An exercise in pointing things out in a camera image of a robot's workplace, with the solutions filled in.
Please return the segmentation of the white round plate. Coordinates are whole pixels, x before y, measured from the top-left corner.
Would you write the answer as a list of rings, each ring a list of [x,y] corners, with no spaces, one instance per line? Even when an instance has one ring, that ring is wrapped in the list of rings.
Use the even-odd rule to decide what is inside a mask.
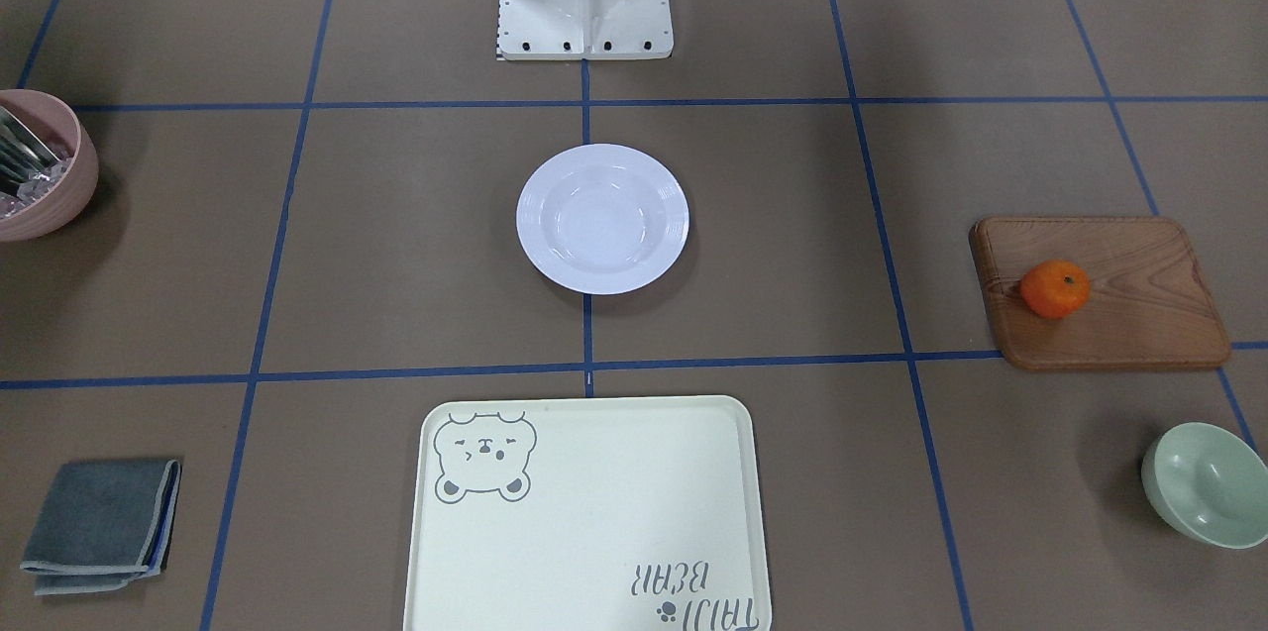
[[[522,252],[552,283],[583,295],[625,295],[678,261],[691,207],[657,158],[621,144],[583,144],[529,176],[515,226]]]

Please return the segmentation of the orange mandarin fruit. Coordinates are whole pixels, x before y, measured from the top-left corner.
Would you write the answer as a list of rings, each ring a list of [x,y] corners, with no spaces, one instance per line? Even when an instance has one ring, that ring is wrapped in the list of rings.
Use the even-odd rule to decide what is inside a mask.
[[[1090,302],[1090,288],[1085,270],[1065,260],[1037,264],[1018,283],[1019,296],[1033,316],[1052,321],[1082,310]]]

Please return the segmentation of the cream bear tray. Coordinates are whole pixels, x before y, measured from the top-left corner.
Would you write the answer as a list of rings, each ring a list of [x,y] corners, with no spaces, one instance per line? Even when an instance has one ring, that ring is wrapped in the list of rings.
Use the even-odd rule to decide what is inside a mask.
[[[404,630],[770,630],[754,427],[727,395],[448,402]]]

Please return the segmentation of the wooden cutting board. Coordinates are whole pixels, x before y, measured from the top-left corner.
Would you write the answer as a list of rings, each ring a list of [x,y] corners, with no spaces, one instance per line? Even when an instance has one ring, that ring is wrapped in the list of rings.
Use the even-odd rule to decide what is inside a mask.
[[[992,215],[970,245],[992,335],[1002,356],[1030,370],[1221,367],[1231,340],[1175,220],[1145,215]],[[1090,279],[1090,300],[1042,318],[1019,284],[1061,260]]]

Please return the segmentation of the grey folded cloth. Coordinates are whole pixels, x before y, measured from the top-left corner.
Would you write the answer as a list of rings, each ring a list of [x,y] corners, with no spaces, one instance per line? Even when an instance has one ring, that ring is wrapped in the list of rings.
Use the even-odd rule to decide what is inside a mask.
[[[178,459],[60,466],[27,541],[20,571],[36,596],[112,593],[167,563],[184,469]]]

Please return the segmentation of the pink bowl with ice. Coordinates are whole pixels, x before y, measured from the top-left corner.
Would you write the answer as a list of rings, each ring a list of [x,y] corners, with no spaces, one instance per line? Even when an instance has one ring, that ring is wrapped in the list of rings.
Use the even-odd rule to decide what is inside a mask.
[[[60,147],[68,156],[60,166],[60,176],[36,201],[3,217],[1,242],[8,245],[44,237],[82,214],[98,188],[100,158],[80,117],[60,98],[30,89],[6,89],[1,100],[5,112],[27,125],[37,139],[51,150]]]

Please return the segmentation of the mint green bowl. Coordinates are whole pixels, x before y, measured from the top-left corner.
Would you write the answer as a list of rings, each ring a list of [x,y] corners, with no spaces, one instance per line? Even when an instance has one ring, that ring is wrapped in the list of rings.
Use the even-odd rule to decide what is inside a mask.
[[[1168,430],[1149,445],[1140,478],[1158,517],[1187,539],[1229,550],[1267,539],[1265,464],[1217,424]]]

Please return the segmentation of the metal scoop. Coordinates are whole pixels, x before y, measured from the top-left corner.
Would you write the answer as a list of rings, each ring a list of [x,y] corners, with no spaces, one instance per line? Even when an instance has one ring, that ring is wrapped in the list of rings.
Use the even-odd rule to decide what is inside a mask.
[[[22,198],[36,188],[49,188],[61,161],[49,144],[1,106],[1,189],[5,196]]]

